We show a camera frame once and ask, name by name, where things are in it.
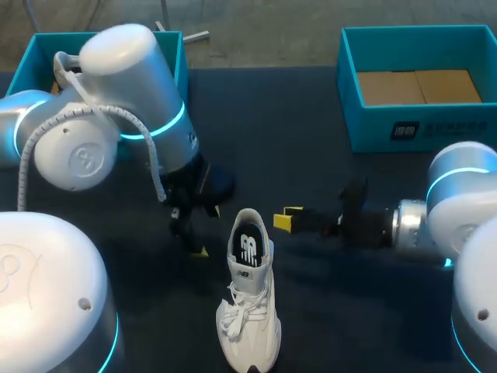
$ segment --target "shoe insole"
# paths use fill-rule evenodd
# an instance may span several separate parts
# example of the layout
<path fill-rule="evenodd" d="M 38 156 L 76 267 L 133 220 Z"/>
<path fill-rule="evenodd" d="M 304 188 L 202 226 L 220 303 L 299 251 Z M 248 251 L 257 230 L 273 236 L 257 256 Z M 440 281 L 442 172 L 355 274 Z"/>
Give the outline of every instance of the shoe insole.
<path fill-rule="evenodd" d="M 233 255 L 236 263 L 259 267 L 264 256 L 264 238 L 258 225 L 242 223 L 233 234 Z"/>

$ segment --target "metal stand leg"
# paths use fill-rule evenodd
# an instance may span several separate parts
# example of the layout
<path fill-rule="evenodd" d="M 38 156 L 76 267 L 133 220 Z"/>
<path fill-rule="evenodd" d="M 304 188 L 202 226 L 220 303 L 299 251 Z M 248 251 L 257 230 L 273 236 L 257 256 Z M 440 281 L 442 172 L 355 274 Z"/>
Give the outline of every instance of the metal stand leg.
<path fill-rule="evenodd" d="M 166 0 L 161 0 L 161 7 L 162 7 L 162 22 L 157 21 L 155 23 L 155 26 L 158 31 L 169 31 L 171 29 L 171 26 L 169 25 L 169 12 L 168 12 L 168 5 Z M 196 41 L 200 40 L 205 40 L 210 38 L 210 33 L 209 31 L 202 31 L 200 33 L 194 33 L 193 35 L 188 35 L 187 37 L 183 37 L 183 43 L 188 44 L 188 43 L 194 43 Z"/>

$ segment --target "glowing blue light ring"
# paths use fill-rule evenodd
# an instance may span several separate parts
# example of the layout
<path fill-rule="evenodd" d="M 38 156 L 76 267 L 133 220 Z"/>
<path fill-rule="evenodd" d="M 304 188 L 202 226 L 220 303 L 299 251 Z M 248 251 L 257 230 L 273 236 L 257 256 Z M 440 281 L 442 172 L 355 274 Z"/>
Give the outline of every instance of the glowing blue light ring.
<path fill-rule="evenodd" d="M 152 137 L 157 136 L 158 134 L 162 134 L 166 132 L 169 128 L 174 126 L 176 123 L 178 123 L 178 120 L 180 120 L 185 113 L 185 103 L 182 103 L 181 109 L 179 112 L 176 114 L 174 118 L 172 118 L 168 123 L 166 123 L 164 126 L 158 128 L 157 130 L 153 130 L 150 135 Z M 143 140 L 144 136 L 143 134 L 121 134 L 122 138 L 125 138 L 126 140 Z"/>
<path fill-rule="evenodd" d="M 105 363 L 103 363 L 102 367 L 97 373 L 103 373 L 103 371 L 107 368 L 107 365 L 109 364 L 110 359 L 114 354 L 114 350 L 116 349 L 118 335 L 119 335 L 119 315 L 116 314 L 116 336 L 114 337 L 114 343 L 112 345 L 112 348 L 110 349 L 109 356 L 107 356 Z"/>
<path fill-rule="evenodd" d="M 470 360 L 470 358 L 466 355 L 466 353 L 464 352 L 463 350 L 463 347 L 461 346 L 461 343 L 459 342 L 459 339 L 457 338 L 457 334 L 456 334 L 456 329 L 454 328 L 454 320 L 452 318 L 450 318 L 450 322 L 452 323 L 452 333 L 454 333 L 454 338 L 456 339 L 456 343 L 457 345 L 459 346 L 459 349 L 461 350 L 461 353 L 463 354 L 463 356 L 466 358 L 467 362 L 469 363 L 470 366 L 473 367 L 473 369 L 477 372 L 477 373 L 481 373 L 481 371 L 476 368 L 476 365 L 474 365 L 473 361 Z"/>
<path fill-rule="evenodd" d="M 429 193 L 432 191 L 435 185 L 437 185 L 440 181 L 445 179 L 446 177 L 453 175 L 454 173 L 489 173 L 487 169 L 479 169 L 476 167 L 461 167 L 460 169 L 453 169 L 450 170 L 446 173 L 444 173 L 442 176 L 440 176 L 438 179 L 436 179 L 431 187 L 428 189 L 428 193 L 426 194 L 426 199 L 428 199 Z"/>
<path fill-rule="evenodd" d="M 24 110 L 23 113 L 17 117 L 16 125 L 14 126 L 14 134 L 12 136 L 13 137 L 12 142 L 14 143 L 14 149 L 16 150 L 16 153 L 19 156 L 19 158 L 21 158 L 21 152 L 17 147 L 17 134 L 19 132 L 19 128 L 21 127 L 21 123 L 23 122 L 24 118 L 26 118 L 26 115 L 28 115 L 31 112 L 31 110 L 33 110 L 34 108 L 38 107 L 39 105 L 45 102 L 46 101 L 38 101 L 37 103 L 31 105 L 26 110 Z"/>

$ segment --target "concrete floor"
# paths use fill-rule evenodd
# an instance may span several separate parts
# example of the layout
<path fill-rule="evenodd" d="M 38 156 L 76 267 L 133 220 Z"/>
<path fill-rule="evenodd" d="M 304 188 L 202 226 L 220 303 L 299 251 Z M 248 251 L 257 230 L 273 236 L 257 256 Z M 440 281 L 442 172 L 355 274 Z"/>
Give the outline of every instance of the concrete floor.
<path fill-rule="evenodd" d="M 31 0 L 44 32 L 153 27 L 160 0 Z M 344 26 L 486 23 L 495 0 L 168 0 L 174 30 L 211 32 L 187 46 L 191 67 L 335 64 Z M 0 0 L 0 71 L 16 69 L 33 30 L 21 0 Z"/>

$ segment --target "new balance logo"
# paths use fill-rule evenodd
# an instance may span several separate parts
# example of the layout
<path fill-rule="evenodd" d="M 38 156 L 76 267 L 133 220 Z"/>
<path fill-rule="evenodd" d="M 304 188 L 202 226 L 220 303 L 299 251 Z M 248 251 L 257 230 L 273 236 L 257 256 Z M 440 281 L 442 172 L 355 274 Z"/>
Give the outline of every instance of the new balance logo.
<path fill-rule="evenodd" d="M 247 263 L 257 265 L 255 255 L 257 254 L 257 244 L 253 237 L 247 237 L 247 235 L 242 235 L 240 245 L 242 246 L 242 259 Z"/>

